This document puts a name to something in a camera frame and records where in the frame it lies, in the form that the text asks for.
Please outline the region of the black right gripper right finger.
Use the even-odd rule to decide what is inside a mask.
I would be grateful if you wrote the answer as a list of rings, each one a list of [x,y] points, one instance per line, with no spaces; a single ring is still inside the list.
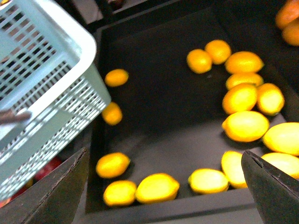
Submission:
[[[299,222],[299,181],[251,151],[241,166],[258,213],[265,224]]]

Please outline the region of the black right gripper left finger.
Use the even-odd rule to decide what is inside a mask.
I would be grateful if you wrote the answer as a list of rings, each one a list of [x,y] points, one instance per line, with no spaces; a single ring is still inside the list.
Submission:
[[[0,209],[2,224],[72,223],[86,182],[86,148]]]

